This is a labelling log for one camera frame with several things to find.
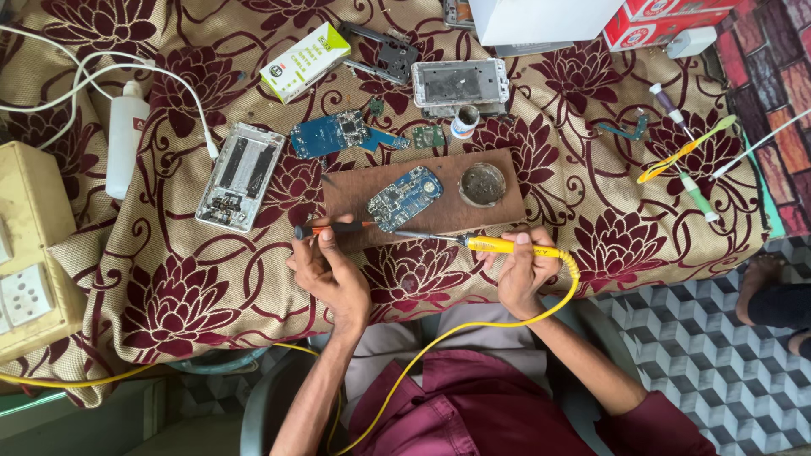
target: orange screwdriver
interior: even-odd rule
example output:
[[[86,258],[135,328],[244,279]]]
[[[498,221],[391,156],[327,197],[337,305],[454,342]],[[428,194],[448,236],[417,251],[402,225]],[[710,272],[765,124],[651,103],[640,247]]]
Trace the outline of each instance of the orange screwdriver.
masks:
[[[366,228],[369,225],[374,225],[376,222],[335,222],[332,225],[328,226],[304,226],[304,225],[296,225],[295,234],[296,239],[303,240],[305,238],[309,238],[310,236],[317,236],[324,228],[332,228],[335,231],[335,234],[340,233],[352,233],[355,231],[360,231],[363,228]]]

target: maroon shirt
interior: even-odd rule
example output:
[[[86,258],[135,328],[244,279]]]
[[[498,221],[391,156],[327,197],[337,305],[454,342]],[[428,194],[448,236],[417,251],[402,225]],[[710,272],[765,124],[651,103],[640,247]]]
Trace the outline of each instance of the maroon shirt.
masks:
[[[363,395],[350,421],[358,438],[377,415],[402,368],[391,362]],[[660,392],[637,408],[595,424],[617,456],[715,455],[695,424]],[[406,377],[380,421],[354,450],[365,456],[593,455],[547,393],[512,366],[475,351],[423,357],[423,387]]]

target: brick wallpaper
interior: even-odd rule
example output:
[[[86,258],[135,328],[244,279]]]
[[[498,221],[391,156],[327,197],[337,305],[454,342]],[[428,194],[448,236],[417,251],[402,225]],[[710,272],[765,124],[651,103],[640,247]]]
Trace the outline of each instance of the brick wallpaper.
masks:
[[[751,143],[811,108],[811,0],[743,0],[715,43]],[[811,233],[811,116],[755,153],[789,235]]]

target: yellow soldering iron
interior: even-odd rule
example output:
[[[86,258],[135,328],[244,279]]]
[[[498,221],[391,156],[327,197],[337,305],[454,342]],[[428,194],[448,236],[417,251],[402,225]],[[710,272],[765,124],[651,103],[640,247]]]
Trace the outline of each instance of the yellow soldering iron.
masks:
[[[455,241],[470,250],[478,250],[481,252],[496,252],[496,253],[513,253],[513,241],[502,238],[492,238],[490,236],[482,236],[475,233],[460,234],[458,236],[443,236],[441,234],[424,234],[414,233],[412,231],[395,231],[394,234],[405,236],[407,238],[417,239],[443,239],[446,241]],[[560,250],[554,247],[544,247],[540,245],[533,246],[536,256],[553,256],[561,258]]]

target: tablecloth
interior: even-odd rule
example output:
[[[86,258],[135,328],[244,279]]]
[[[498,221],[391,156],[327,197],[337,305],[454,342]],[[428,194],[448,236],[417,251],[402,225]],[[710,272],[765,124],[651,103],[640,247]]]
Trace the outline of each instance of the tablecloth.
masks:
[[[155,58],[191,84],[217,142],[230,125],[250,123],[288,134],[295,123],[357,108],[370,127],[411,136],[428,125],[397,86],[340,65],[282,105],[259,69],[329,21],[351,21],[404,34],[422,61],[488,58],[473,33],[443,25],[439,0],[44,0],[27,2],[14,26],[64,44],[80,58],[120,50]],[[355,58],[375,61],[375,44],[352,41]],[[101,68],[126,58],[103,57]],[[741,150],[727,129],[681,161],[719,213],[705,222],[668,170],[644,185],[649,164],[689,142],[648,92],[663,83],[699,136],[727,115],[721,81],[699,58],[670,60],[660,49],[610,54],[602,39],[506,59],[510,115],[485,118],[469,140],[438,148],[371,153],[349,148],[318,160],[296,157],[288,143],[245,235],[201,224],[194,212],[212,169],[200,115],[176,80],[149,71],[112,71],[99,80],[118,95],[127,80],[148,93],[151,113],[127,198],[104,192],[109,100],[82,91],[79,121],[45,150],[58,161],[79,230],[49,251],[88,293],[84,329],[10,362],[0,372],[69,381],[200,355],[212,348],[267,346],[328,332],[331,313],[295,284],[284,266],[291,226],[322,216],[323,173],[415,158],[510,148],[526,220],[544,225],[581,269],[577,297],[723,274],[754,253],[766,229],[757,177],[748,161],[724,178],[709,177]],[[52,46],[0,35],[0,102],[37,105],[70,87],[75,64]],[[368,112],[370,97],[385,111]],[[650,116],[642,140],[591,125],[636,125]],[[2,113],[17,140],[39,145],[67,120],[70,105],[33,114]],[[448,131],[447,119],[437,121]],[[487,229],[499,235],[510,226]],[[371,323],[409,320],[460,303],[496,301],[500,262],[491,271],[471,252],[445,241],[419,241],[349,252],[372,288]],[[563,272],[542,288],[569,288]],[[71,389],[83,407],[98,406],[113,385]]]

